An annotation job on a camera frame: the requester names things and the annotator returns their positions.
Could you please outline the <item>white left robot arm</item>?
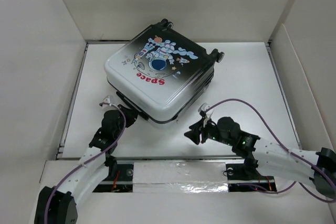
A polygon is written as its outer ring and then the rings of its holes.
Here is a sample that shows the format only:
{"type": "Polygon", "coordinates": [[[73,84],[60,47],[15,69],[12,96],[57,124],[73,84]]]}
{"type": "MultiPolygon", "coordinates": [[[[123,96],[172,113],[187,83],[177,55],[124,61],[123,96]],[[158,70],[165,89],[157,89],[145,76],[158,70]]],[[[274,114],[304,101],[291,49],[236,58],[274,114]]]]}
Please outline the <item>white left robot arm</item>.
{"type": "Polygon", "coordinates": [[[58,184],[40,191],[34,223],[76,223],[79,207],[89,194],[101,181],[117,175],[112,153],[125,129],[137,120],[138,112],[120,104],[100,103],[104,105],[109,110],[77,165],[58,184]]]}

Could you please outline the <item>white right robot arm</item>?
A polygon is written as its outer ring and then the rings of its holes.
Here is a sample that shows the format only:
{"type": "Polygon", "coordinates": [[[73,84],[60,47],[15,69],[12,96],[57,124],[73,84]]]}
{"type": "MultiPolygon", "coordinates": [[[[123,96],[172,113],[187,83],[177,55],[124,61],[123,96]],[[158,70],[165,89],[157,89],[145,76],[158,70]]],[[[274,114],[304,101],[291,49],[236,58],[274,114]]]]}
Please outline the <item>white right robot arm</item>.
{"type": "Polygon", "coordinates": [[[230,117],[222,117],[217,122],[201,119],[184,135],[196,145],[210,139],[231,146],[233,153],[244,158],[243,174],[248,178],[259,174],[281,177],[335,199],[335,152],[331,149],[285,150],[279,144],[242,131],[230,117]]]}

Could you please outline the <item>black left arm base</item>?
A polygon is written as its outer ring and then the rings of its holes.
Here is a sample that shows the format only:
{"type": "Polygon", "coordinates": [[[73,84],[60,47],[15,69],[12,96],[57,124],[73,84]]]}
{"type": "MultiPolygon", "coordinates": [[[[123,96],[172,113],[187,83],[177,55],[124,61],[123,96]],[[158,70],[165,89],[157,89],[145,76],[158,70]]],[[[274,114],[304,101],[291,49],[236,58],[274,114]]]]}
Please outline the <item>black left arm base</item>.
{"type": "Polygon", "coordinates": [[[105,162],[109,165],[108,176],[93,190],[94,193],[131,193],[133,192],[134,163],[119,161],[109,157],[105,162]]]}

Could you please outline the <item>black white space suitcase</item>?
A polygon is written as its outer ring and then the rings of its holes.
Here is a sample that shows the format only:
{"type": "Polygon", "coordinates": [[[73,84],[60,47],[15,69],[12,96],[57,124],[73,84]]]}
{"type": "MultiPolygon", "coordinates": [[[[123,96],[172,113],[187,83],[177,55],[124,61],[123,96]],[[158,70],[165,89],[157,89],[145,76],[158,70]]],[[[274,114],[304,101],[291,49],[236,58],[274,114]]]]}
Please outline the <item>black white space suitcase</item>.
{"type": "Polygon", "coordinates": [[[224,52],[211,52],[163,19],[148,26],[104,63],[117,96],[154,125],[178,119],[207,89],[224,52]]]}

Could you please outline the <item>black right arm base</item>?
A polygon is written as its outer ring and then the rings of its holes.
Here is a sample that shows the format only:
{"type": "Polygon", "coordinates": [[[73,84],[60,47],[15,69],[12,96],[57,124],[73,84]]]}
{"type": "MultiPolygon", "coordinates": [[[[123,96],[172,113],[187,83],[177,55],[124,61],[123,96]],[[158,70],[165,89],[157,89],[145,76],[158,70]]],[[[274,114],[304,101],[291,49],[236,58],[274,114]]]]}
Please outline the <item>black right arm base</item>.
{"type": "Polygon", "coordinates": [[[230,161],[225,164],[223,175],[227,178],[228,191],[276,193],[277,187],[272,176],[261,176],[255,168],[246,161],[240,163],[230,161]]]}

